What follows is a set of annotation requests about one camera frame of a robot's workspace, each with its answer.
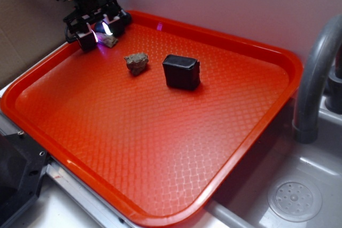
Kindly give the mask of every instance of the tray rim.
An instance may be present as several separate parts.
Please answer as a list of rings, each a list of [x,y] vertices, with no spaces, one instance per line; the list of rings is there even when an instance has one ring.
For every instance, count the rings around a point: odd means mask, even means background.
[[[64,44],[62,47],[52,52],[47,58],[37,64],[36,67],[27,71],[15,80],[9,88],[4,92],[3,97],[0,100],[0,108],[3,113],[9,117],[15,124],[24,129],[35,140],[49,141],[46,149],[49,152],[54,152],[53,156],[58,156],[60,161],[71,172],[76,173],[81,180],[83,180],[91,188],[96,188],[96,192],[108,201],[118,211],[122,212],[132,222],[142,226],[166,226],[178,223],[199,211],[201,207],[208,201],[212,193],[220,186],[223,180],[233,170],[234,166],[245,155],[248,149],[254,144],[255,140],[266,129],[267,125],[272,121],[280,109],[291,98],[292,94],[296,91],[303,65],[295,54],[288,50],[270,46],[267,44],[259,43],[245,38],[216,32],[210,29],[201,28],[186,23],[161,18],[151,14],[146,14],[138,11],[128,11],[132,17],[133,22],[145,27],[160,30],[160,23],[162,24],[161,31],[184,37],[187,39],[195,40],[200,43],[216,46],[232,52],[244,54],[246,56],[260,59],[272,64],[282,67],[289,76],[289,83],[285,90],[280,94],[279,98],[271,105],[270,109],[262,117],[262,119],[256,124],[253,130],[248,134],[240,146],[235,150],[233,155],[226,161],[219,172],[208,183],[204,190],[198,195],[198,197],[187,208],[180,212],[168,215],[168,216],[152,216],[144,212],[135,203],[127,203],[123,201],[127,198],[116,190],[108,192],[108,187],[100,184],[95,179],[94,172],[83,165],[74,156],[70,156],[69,153],[62,147],[58,147],[53,142],[54,140],[46,135],[43,131],[38,131],[34,125],[15,109],[15,101],[25,88],[28,88],[40,77],[56,67],[63,60],[68,58],[72,53],[76,52],[80,47],[77,43]]]

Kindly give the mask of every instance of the gray rock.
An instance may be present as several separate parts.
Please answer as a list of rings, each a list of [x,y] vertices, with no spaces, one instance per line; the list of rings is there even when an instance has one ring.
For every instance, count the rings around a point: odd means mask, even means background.
[[[134,76],[139,75],[149,62],[149,57],[146,53],[135,53],[125,57],[127,68]]]

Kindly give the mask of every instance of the black device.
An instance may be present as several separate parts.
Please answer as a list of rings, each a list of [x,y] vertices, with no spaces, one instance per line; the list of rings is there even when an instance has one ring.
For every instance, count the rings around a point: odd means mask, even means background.
[[[169,87],[194,90],[200,84],[197,59],[169,54],[162,65]]]

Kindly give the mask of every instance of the cardboard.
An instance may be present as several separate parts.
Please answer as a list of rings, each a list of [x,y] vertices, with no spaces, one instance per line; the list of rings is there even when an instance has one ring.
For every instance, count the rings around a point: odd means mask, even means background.
[[[72,2],[0,0],[0,89],[65,42]]]

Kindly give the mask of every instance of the purple light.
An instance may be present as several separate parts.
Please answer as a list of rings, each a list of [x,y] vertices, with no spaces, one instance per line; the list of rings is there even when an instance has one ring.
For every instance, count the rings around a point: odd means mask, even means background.
[[[102,22],[102,26],[103,26],[103,28],[104,28],[104,30],[105,30],[105,33],[106,33],[108,36],[113,35],[113,33],[112,33],[111,30],[109,29],[108,25],[107,25],[104,21]]]
[[[162,29],[162,23],[160,22],[160,23],[158,23],[158,25],[157,25],[157,30],[161,31],[161,29]]]
[[[96,36],[96,33],[92,30],[92,32],[93,32],[93,34],[94,34],[94,37],[95,37],[95,41],[96,41],[96,43],[98,42],[98,38],[97,38],[97,36]]]

